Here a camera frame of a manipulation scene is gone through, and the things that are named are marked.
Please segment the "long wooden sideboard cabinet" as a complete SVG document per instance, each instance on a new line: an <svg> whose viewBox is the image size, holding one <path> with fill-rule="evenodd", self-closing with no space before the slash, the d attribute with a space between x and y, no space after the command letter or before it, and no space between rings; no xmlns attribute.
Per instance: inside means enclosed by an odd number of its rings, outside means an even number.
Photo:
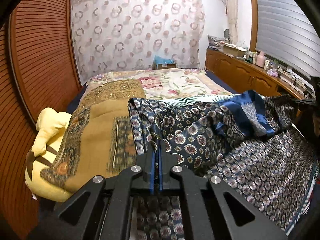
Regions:
<svg viewBox="0 0 320 240"><path fill-rule="evenodd" d="M263 68L210 48L207 48L205 67L237 93L255 90L263 96L290 94L297 99L304 98L285 81L268 75Z"/></svg>

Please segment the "open cardboard box on cabinet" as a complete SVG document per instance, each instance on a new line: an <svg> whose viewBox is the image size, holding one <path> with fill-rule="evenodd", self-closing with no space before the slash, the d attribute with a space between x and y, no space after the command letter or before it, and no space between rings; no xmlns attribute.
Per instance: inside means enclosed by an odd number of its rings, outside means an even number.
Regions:
<svg viewBox="0 0 320 240"><path fill-rule="evenodd" d="M234 44L224 43L222 45L222 52L233 57L244 57L247 50Z"/></svg>

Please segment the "purple tissue pouch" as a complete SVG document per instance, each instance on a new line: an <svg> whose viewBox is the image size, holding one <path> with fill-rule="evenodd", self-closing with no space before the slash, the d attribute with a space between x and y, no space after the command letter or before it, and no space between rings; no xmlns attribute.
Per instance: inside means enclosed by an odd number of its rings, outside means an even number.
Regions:
<svg viewBox="0 0 320 240"><path fill-rule="evenodd" d="M267 71L267 74L272 76L272 77L278 77L278 72L277 72L277 70L275 68L269 69Z"/></svg>

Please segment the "grey window roller blind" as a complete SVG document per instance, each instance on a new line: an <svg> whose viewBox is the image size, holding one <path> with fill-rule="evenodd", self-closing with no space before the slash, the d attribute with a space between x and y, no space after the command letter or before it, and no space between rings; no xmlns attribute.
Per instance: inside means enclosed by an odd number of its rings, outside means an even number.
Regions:
<svg viewBox="0 0 320 240"><path fill-rule="evenodd" d="M257 0L256 49L303 75L319 76L319 36L294 0Z"/></svg>

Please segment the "brown louvered wardrobe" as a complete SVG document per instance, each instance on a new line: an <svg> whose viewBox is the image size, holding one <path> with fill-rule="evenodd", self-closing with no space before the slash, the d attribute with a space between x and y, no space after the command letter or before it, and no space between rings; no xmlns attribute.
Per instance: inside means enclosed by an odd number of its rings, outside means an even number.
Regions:
<svg viewBox="0 0 320 240"><path fill-rule="evenodd" d="M37 224L24 174L40 111L64 111L81 88L70 13L71 0L15 0L1 18L1 239Z"/></svg>

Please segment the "pink circle-patterned curtain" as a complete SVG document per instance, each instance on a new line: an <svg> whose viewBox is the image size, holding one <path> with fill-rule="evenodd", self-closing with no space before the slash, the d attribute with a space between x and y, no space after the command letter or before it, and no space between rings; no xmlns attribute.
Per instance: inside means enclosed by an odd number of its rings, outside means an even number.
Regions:
<svg viewBox="0 0 320 240"><path fill-rule="evenodd" d="M154 59L199 68L201 0L71 0L81 82L114 71L145 70Z"/></svg>

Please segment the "cardboard box with blue cloth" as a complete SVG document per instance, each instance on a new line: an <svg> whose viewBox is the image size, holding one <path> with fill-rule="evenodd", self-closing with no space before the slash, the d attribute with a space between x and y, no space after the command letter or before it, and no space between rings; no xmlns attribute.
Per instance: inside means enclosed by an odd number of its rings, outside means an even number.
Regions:
<svg viewBox="0 0 320 240"><path fill-rule="evenodd" d="M176 68L176 63L172 59L165 59L160 56L155 56L153 59L153 69L170 69Z"/></svg>

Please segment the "tied beige window curtain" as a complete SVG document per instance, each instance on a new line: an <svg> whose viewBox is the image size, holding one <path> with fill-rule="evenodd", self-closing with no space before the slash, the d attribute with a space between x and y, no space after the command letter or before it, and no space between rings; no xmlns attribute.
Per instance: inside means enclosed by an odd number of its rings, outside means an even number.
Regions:
<svg viewBox="0 0 320 240"><path fill-rule="evenodd" d="M238 0L225 0L229 25L229 36L232 44L238 42Z"/></svg>

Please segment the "gold patterned folded blanket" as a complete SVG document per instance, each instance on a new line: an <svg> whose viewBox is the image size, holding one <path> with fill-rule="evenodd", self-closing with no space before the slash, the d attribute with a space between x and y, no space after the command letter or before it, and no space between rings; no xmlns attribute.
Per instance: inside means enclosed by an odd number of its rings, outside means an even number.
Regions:
<svg viewBox="0 0 320 240"><path fill-rule="evenodd" d="M47 182L78 191L96 175L118 175L136 162L128 101L145 98L139 80L105 83L89 91L69 121L51 167L40 172Z"/></svg>

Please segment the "yellow plush toy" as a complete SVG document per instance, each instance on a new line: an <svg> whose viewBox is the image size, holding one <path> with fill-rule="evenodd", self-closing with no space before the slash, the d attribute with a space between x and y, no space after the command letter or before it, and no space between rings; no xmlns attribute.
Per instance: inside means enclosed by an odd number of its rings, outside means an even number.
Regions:
<svg viewBox="0 0 320 240"><path fill-rule="evenodd" d="M43 109L38 116L37 136L25 160L25 184L34 199L43 197L62 203L72 195L40 176L40 172L45 168L50 168L57 157L70 118L69 113L56 112L49 107Z"/></svg>

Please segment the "pink thermos jug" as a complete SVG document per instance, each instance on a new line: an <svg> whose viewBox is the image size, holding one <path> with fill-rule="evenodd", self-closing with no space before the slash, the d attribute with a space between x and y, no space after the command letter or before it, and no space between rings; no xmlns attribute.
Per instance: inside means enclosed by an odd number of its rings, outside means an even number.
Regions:
<svg viewBox="0 0 320 240"><path fill-rule="evenodd" d="M255 64L259 66L260 68L264 68L265 65L266 56L263 51L258 51L256 53L256 61Z"/></svg>

